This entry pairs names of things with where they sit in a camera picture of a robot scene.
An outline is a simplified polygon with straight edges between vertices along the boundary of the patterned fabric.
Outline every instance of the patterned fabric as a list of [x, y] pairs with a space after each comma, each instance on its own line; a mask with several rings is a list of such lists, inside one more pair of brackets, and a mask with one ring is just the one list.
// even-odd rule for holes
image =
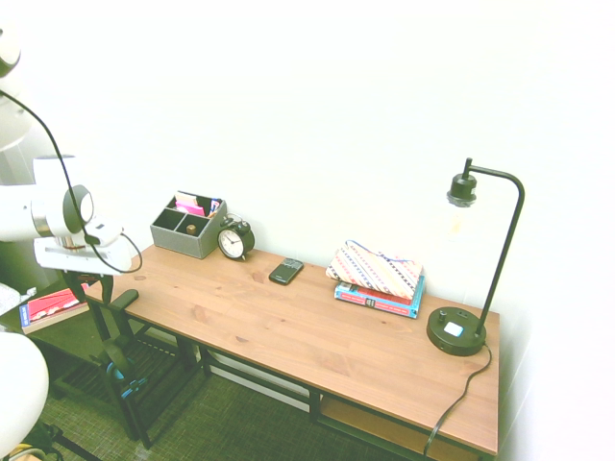
[[9, 312], [19, 303], [21, 303], [19, 292], [13, 290], [8, 285], [0, 283], [0, 315]]
[[352, 240], [337, 250], [327, 276], [411, 300], [423, 265], [373, 253]]

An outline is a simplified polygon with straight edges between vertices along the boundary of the lamp base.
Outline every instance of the lamp base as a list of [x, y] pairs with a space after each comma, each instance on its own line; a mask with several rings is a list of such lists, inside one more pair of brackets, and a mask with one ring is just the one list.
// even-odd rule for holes
[[474, 355], [482, 348], [487, 330], [476, 334], [479, 318], [459, 307], [440, 307], [434, 310], [427, 323], [427, 335], [441, 351], [451, 355]]

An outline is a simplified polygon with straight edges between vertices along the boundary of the clock face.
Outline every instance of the clock face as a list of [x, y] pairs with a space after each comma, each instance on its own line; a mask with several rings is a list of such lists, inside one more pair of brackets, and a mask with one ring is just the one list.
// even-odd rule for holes
[[218, 243], [220, 244], [220, 250], [222, 250], [228, 257], [242, 257], [243, 256], [243, 241], [236, 232], [230, 229], [224, 229], [218, 234]]

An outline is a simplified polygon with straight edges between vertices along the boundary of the black desk lamp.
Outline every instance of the black desk lamp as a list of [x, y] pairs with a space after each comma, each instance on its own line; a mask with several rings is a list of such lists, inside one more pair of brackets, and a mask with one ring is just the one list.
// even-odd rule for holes
[[429, 318], [427, 324], [427, 335], [432, 343], [442, 351], [450, 353], [452, 355], [474, 355], [482, 345], [487, 337], [487, 331], [484, 327], [484, 321], [487, 318], [489, 312], [489, 306], [493, 295], [496, 291], [496, 285], [500, 279], [500, 273], [504, 267], [504, 260], [508, 253], [508, 247], [512, 240], [512, 234], [517, 227], [517, 221], [519, 221], [519, 215], [521, 214], [521, 208], [523, 201], [526, 197], [526, 192], [521, 182], [512, 175], [504, 173], [502, 171], [490, 170], [488, 168], [481, 168], [479, 166], [472, 165], [472, 159], [467, 158], [465, 161], [465, 168], [463, 173], [456, 175], [453, 178], [451, 184], [451, 190], [448, 192], [449, 202], [455, 206], [467, 207], [474, 203], [477, 196], [474, 195], [474, 191], [477, 186], [477, 180], [470, 175], [470, 172], [482, 173], [484, 175], [496, 176], [498, 178], [505, 178], [512, 181], [519, 189], [519, 199], [517, 200], [517, 206], [515, 212], [512, 215], [512, 221], [508, 228], [508, 234], [506, 235], [506, 241], [502, 248], [502, 254], [500, 255], [500, 261], [496, 268], [496, 273], [493, 276], [491, 282], [491, 288], [489, 288], [489, 294], [485, 301], [484, 308], [480, 319], [468, 312], [465, 309], [459, 307], [441, 307], [434, 310]]

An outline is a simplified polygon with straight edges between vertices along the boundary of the lamp arm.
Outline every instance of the lamp arm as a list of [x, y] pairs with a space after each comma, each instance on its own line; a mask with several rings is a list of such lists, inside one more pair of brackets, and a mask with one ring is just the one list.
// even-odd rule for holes
[[491, 301], [493, 300], [493, 295], [496, 292], [496, 286], [498, 285], [498, 280], [500, 280], [500, 273], [504, 267], [504, 261], [506, 259], [506, 255], [508, 254], [508, 248], [510, 247], [510, 242], [512, 241], [512, 235], [515, 232], [517, 227], [517, 222], [519, 221], [519, 215], [521, 214], [521, 208], [523, 207], [523, 202], [526, 199], [526, 190], [519, 181], [514, 176], [505, 173], [503, 171], [491, 170], [489, 168], [482, 168], [480, 166], [474, 165], [466, 165], [469, 171], [473, 171], [475, 173], [482, 173], [483, 175], [495, 176], [497, 178], [504, 178], [517, 186], [517, 190], [519, 191], [519, 198], [517, 199], [517, 205], [515, 207], [515, 211], [512, 214], [512, 220], [510, 221], [510, 226], [508, 227], [508, 234], [506, 235], [506, 240], [504, 241], [504, 247], [502, 248], [502, 253], [500, 254], [500, 260], [498, 261], [498, 266], [496, 268], [496, 273], [493, 276], [493, 280], [491, 281], [491, 287], [489, 288], [489, 293], [487, 294], [487, 300], [484, 303], [484, 308], [482, 309], [482, 314], [480, 315], [479, 325], [477, 326], [477, 334], [480, 334], [482, 328], [484, 327], [484, 322], [487, 318], [487, 313], [489, 312], [489, 307], [491, 306]]

